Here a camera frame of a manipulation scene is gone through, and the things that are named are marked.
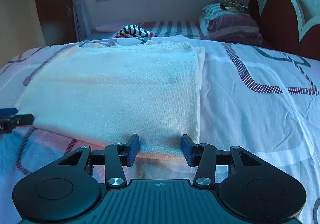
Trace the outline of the cream knit sweater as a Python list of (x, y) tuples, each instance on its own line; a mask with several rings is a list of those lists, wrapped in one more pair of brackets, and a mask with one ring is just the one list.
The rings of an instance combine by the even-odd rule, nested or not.
[(97, 145), (137, 134), (144, 158), (179, 160), (181, 136), (200, 137), (204, 60), (204, 47), (189, 42), (72, 47), (16, 106), (38, 129)]

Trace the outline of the patterned bed sheet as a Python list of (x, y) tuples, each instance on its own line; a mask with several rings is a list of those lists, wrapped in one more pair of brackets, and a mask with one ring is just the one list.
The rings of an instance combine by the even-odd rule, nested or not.
[[(196, 143), (228, 150), (238, 145), (290, 174), (306, 189), (302, 223), (319, 223), (319, 61), (248, 45), (189, 40), (176, 36), (153, 41), (206, 48), (200, 92), (201, 134)], [(15, 103), (32, 79), (73, 47), (136, 45), (133, 39), (105, 39), (32, 48), (1, 68), (1, 108)], [(257, 87), (280, 87), (265, 93)], [(12, 202), (23, 177), (86, 143), (32, 126), (1, 135), (1, 223), (19, 223)], [(138, 156), (125, 168), (127, 179), (193, 179), (195, 168), (184, 158)]]

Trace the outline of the dark wooden door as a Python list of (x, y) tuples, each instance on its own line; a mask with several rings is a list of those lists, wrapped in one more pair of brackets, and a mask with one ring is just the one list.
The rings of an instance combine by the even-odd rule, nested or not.
[(37, 13), (48, 46), (76, 42), (71, 0), (35, 0)]

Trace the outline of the striped folded garment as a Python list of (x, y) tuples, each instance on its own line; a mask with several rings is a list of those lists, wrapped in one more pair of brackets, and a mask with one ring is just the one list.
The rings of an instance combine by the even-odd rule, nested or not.
[(116, 35), (115, 38), (153, 38), (156, 35), (138, 25), (126, 25)]

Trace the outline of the pink flat pillow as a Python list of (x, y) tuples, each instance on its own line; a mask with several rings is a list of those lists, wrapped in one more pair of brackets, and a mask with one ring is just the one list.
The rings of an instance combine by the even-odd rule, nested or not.
[(97, 32), (118, 32), (127, 25), (140, 25), (140, 22), (108, 22), (101, 24), (95, 28)]

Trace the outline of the striped purple mattress sheet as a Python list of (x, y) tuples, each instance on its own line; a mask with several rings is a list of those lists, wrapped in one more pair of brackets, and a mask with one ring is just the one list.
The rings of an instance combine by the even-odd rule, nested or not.
[(188, 39), (207, 39), (202, 33), (198, 21), (147, 21), (139, 22), (138, 25), (154, 33), (157, 37), (183, 35)]

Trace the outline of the striped folded quilt pillow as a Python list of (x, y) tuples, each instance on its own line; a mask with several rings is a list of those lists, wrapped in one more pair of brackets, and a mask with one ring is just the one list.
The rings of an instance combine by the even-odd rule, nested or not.
[(199, 23), (208, 40), (254, 46), (263, 43), (260, 28), (249, 14), (226, 11), (220, 4), (205, 6)]

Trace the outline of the yellow patterned cloth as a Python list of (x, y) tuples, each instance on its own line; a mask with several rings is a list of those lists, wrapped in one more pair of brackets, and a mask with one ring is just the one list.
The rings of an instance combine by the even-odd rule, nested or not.
[(249, 8), (238, 0), (220, 0), (220, 8), (229, 12), (249, 14)]

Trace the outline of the red white headboard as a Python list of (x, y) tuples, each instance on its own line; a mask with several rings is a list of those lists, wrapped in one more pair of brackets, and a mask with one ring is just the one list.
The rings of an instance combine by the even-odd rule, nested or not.
[(248, 8), (264, 46), (319, 60), (319, 16), (305, 21), (298, 0), (249, 0)]

